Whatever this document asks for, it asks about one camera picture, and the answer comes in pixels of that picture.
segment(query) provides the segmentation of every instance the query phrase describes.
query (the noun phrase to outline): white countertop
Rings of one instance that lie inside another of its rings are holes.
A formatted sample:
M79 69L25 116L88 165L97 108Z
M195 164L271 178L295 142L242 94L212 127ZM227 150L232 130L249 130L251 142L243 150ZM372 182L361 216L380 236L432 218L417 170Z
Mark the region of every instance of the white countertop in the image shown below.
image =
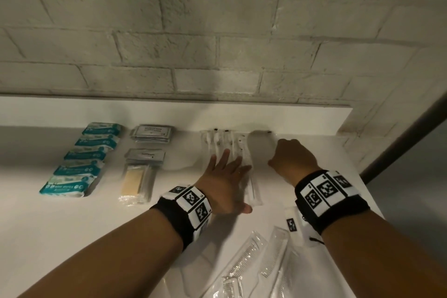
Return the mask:
M81 132L82 129L0 127L1 298L16 297L65 259L150 207L126 207L118 201L123 155L133 147L127 137L107 156L103 177L89 196L52 198L39 194ZM341 172L361 191L372 210L380 214L336 137L295 137L315 154L321 167ZM294 205L294 194L293 188L265 164L273 153L273 144L262 136L249 138L264 205L255 207L250 215L214 222L177 260L152 297L169 297L166 290L176 298L198 296L251 231L256 230L268 240L275 225L286 228L282 207ZM173 186L193 183L200 176L199 133L176 132L168 145L142 147L166 150L152 203ZM306 276L319 287L320 297L354 296L325 247L302 250L302 257L303 266L312 269L306 271Z

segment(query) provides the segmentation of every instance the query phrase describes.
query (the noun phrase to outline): finger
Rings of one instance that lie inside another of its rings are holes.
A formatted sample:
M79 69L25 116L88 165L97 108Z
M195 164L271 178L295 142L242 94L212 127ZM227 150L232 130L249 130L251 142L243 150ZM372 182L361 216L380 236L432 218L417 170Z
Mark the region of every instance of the finger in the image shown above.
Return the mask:
M211 155L210 162L208 163L205 173L210 173L211 171L214 170L214 168L216 166L216 160L217 160L217 156L215 154Z
M243 201L238 201L235 205L235 212L234 213L245 213L249 214L253 211L253 207L248 205L247 203L244 203Z
M220 160L217 163L215 168L220 169L220 170L224 169L229 157L230 157L230 150L224 149L224 151L222 153L222 157L220 158Z
M236 181L237 183L240 182L240 180L248 173L248 171L250 171L252 168L251 165L245 165L245 166L241 166L239 167L235 172L234 175L236 177Z
M230 173L234 173L234 171L236 171L236 169L241 165L242 163L242 157L238 156L234 161L232 161L231 163L228 163L228 165L225 167L225 170L229 171Z

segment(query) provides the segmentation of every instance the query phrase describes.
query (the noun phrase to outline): marker wristband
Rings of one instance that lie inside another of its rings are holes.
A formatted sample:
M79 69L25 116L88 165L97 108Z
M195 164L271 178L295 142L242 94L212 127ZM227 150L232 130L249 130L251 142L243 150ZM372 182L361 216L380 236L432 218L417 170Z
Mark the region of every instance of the marker wristband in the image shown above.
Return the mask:
M207 197L194 186L176 186L151 209L159 210L169 220L183 240L183 250L203 233L212 213Z
M370 209L360 192L337 171L318 170L295 187L296 205L320 235L333 222Z

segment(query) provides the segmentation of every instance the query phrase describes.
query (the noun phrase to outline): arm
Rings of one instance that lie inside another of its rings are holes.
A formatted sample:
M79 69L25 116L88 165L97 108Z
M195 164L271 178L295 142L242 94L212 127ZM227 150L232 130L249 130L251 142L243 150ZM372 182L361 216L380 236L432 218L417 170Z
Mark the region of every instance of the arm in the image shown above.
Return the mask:
M242 158L228 163L225 150L216 165L211 157L194 184L208 198L214 214L250 213L236 200L238 184L250 166ZM157 209L144 212L88 245L39 280L20 298L147 297L182 253L183 242Z
M321 170L297 140L279 140L269 165L294 186ZM447 297L447 272L371 210L336 220L321 236L357 298Z

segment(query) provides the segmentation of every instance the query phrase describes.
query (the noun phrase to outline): right hand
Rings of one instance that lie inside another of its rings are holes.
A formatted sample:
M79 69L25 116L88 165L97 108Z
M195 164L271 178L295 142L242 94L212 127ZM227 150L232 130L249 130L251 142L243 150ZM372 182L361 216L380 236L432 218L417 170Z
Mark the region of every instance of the right hand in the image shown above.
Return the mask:
M278 140L275 155L268 165L293 186L305 176L321 170L312 152L296 139Z

